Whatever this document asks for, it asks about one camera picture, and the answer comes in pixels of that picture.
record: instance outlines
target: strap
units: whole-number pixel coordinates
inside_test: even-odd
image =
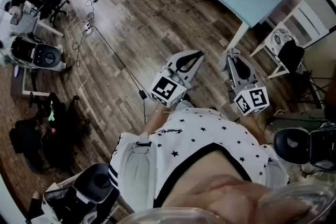
[[[156,186],[156,146],[148,133],[130,142],[123,152],[118,173],[120,195],[135,211],[153,208]]]

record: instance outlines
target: wooden floor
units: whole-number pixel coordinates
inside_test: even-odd
[[[67,30],[80,19],[86,19],[92,8],[85,5],[87,0],[70,1],[64,9],[68,14],[77,11],[79,18],[76,19],[75,14],[59,16],[57,28],[65,34],[64,38],[44,30],[38,30],[36,35],[49,44],[62,44],[66,61],[71,64],[76,58],[72,44],[80,41],[81,34],[78,26],[70,33]],[[202,50],[205,61],[192,82],[192,101],[198,107],[215,106],[229,119],[239,117],[228,103],[227,77],[218,72],[218,60],[241,22],[221,3],[216,0],[99,0],[94,4],[94,14],[93,24],[146,89],[172,54],[188,49]],[[257,45],[254,33],[249,31],[237,48],[248,55]],[[95,30],[83,41],[79,60],[80,67],[74,66],[65,75],[40,72],[38,84],[40,91],[53,91],[66,104],[73,95],[79,95],[78,110],[91,120],[90,134],[75,148],[78,154],[74,172],[96,162],[108,162],[119,134],[139,134],[144,122],[143,101],[138,89]],[[276,67],[265,52],[258,53],[251,62],[263,77]],[[28,100],[10,96],[11,77],[12,67],[0,69],[0,160],[14,195],[27,209],[35,190],[43,192],[53,182],[66,179],[68,174],[57,169],[34,174],[22,154],[14,153],[8,133],[17,120],[33,116],[36,109],[28,107]],[[257,115],[261,126],[274,110],[288,109],[286,100],[291,97],[286,76],[265,80],[265,83],[271,107]],[[147,98],[147,117],[154,106],[155,103]]]

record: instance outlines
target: white shirt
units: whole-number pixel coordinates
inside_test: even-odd
[[[120,135],[110,162],[110,179],[115,188],[123,149],[138,139],[130,133]],[[149,139],[156,146],[157,156],[154,207],[161,207],[182,174],[212,151],[221,150],[244,180],[262,185],[270,181],[266,180],[269,162],[273,166],[278,163],[271,146],[259,145],[245,127],[212,109],[187,108],[174,112]]]

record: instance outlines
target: power strip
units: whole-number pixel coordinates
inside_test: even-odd
[[[90,23],[87,23],[85,25],[85,32],[86,32],[87,35],[90,35],[92,33],[92,29],[91,29]]]

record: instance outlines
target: white machine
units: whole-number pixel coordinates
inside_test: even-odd
[[[174,54],[161,72],[156,74],[150,88],[151,98],[170,108],[190,90],[190,82],[203,60],[204,54],[199,50]]]
[[[42,41],[36,42],[26,34],[12,37],[9,48],[0,52],[8,62],[27,69],[47,69],[61,72],[67,67],[66,63],[61,60],[62,45],[54,47],[44,44]]]
[[[239,50],[228,50],[225,70],[232,83],[230,99],[238,105],[244,116],[258,113],[269,106],[265,85],[252,64],[240,55]]]

